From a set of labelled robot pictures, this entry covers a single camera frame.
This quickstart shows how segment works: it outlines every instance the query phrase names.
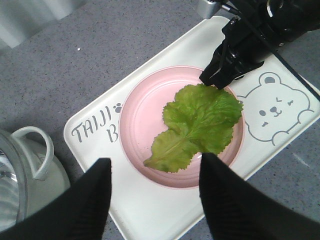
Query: green lettuce leaf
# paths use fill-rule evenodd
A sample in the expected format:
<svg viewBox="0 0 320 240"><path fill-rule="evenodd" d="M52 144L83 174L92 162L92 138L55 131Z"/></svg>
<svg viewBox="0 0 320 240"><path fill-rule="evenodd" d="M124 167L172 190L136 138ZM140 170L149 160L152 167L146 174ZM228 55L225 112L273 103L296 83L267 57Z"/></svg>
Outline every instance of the green lettuce leaf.
<svg viewBox="0 0 320 240"><path fill-rule="evenodd" d="M176 173L186 169L197 152L219 154L231 142L242 104L225 90L204 84L187 85L163 108L168 130L151 147L146 167Z"/></svg>

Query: gray countertop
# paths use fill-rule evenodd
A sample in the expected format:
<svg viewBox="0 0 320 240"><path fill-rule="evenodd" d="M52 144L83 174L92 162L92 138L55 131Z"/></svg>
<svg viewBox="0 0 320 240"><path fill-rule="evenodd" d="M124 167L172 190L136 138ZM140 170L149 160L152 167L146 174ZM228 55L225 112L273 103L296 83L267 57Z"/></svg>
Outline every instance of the gray countertop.
<svg viewBox="0 0 320 240"><path fill-rule="evenodd" d="M8 132L24 126L45 130L74 182L82 171L64 142L67 120L199 23L196 3L92 0L6 52L0 56L0 128ZM319 43L318 30L281 50L293 68L317 88ZM287 207L320 221L319 141L317 121L249 182ZM111 218L105 229L103 239L123 239ZM203 219L181 239L212 237Z"/></svg>

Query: bear face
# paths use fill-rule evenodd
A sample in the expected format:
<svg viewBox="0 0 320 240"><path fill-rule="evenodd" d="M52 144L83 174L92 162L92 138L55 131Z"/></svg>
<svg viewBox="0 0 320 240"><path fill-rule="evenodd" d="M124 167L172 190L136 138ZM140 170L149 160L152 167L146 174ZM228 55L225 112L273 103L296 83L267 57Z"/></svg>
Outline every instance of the bear face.
<svg viewBox="0 0 320 240"><path fill-rule="evenodd" d="M273 72L259 77L259 85L246 96L237 96L243 103L245 121L252 137L262 142L272 142L280 133L289 134L300 124L300 116L310 110L310 100L298 89L281 83Z"/></svg>

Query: pink bowl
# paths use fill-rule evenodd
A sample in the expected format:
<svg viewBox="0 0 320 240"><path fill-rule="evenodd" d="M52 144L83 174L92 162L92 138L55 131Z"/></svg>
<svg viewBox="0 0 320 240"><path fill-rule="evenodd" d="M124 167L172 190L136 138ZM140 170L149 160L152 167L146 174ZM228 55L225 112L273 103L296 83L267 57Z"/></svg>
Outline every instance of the pink bowl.
<svg viewBox="0 0 320 240"><path fill-rule="evenodd" d="M171 188L193 188L199 185L201 153L197 153L185 170L163 172L144 166L151 157L154 138L168 127L163 121L163 108L172 102L184 86L202 82L202 69L191 66L173 66L158 70L144 78L129 94L123 104L120 120L120 143L127 159L148 179ZM229 87L226 91L235 95ZM233 127L231 143L219 158L230 165L237 157L244 137L245 121L242 117Z"/></svg>

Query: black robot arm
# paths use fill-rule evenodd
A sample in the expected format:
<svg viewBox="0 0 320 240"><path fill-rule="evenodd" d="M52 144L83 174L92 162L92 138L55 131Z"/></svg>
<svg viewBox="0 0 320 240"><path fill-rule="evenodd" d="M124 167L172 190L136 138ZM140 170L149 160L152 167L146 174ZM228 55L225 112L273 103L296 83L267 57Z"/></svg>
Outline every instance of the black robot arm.
<svg viewBox="0 0 320 240"><path fill-rule="evenodd" d="M236 9L225 1L216 2L237 15L222 29L225 39L200 75L205 85L218 89L261 67L270 54L287 67L277 49L320 28L319 0L231 0Z"/></svg>

